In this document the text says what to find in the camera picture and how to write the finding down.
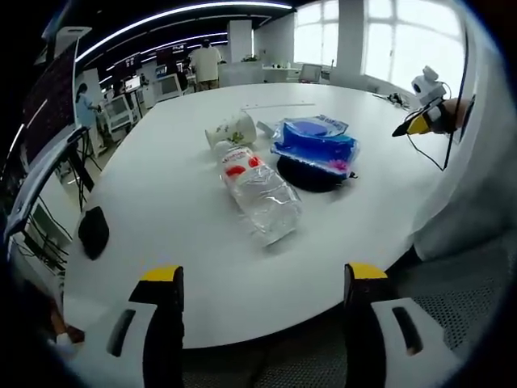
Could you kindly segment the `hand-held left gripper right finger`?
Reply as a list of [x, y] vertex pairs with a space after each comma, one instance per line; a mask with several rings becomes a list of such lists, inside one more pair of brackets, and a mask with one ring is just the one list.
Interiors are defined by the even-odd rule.
[[348, 387], [440, 387], [460, 361], [444, 329], [371, 264], [344, 266]]

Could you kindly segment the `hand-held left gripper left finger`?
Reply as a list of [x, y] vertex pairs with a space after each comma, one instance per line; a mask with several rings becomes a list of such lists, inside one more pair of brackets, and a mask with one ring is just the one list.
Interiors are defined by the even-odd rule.
[[183, 268], [148, 271], [128, 300], [86, 330], [80, 379], [87, 387], [183, 387]]

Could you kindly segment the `person's right hand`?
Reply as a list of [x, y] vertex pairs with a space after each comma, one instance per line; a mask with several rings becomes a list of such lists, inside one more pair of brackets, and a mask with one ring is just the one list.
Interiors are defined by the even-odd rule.
[[476, 96], [471, 99], [445, 99], [436, 107], [439, 109], [439, 118], [433, 121], [434, 133], [452, 134], [462, 129], [469, 119], [469, 115], [476, 101]]

